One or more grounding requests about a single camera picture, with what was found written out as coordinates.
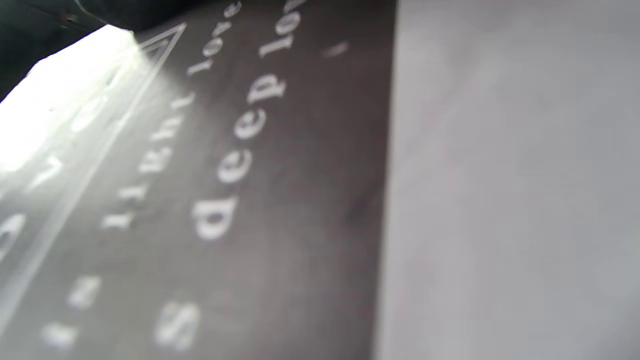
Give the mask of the person's right hand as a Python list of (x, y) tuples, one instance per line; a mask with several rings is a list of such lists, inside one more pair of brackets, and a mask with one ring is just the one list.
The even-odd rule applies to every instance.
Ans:
[(0, 98), (46, 57), (106, 25), (143, 32), (196, 0), (3, 0), (0, 3)]

